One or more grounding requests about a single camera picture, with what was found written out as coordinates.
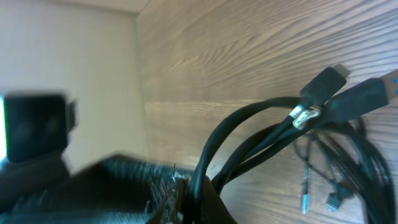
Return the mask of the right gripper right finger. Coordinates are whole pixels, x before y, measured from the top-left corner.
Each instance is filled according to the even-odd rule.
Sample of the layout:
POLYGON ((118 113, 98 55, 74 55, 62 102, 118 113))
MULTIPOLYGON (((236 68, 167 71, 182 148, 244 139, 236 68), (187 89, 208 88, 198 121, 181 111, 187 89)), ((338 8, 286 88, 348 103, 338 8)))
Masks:
POLYGON ((187 203, 190 179, 179 181, 174 205, 174 214, 179 223, 236 224, 208 177, 205 177, 203 197, 197 208, 190 207, 187 203))

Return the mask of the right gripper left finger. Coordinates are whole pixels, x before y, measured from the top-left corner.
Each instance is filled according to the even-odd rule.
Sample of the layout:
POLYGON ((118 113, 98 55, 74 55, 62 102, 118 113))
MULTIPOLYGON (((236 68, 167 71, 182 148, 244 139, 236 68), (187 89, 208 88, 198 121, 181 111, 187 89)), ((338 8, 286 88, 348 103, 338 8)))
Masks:
POLYGON ((1 223, 183 223, 178 192, 190 173, 114 156, 19 197, 1 223))

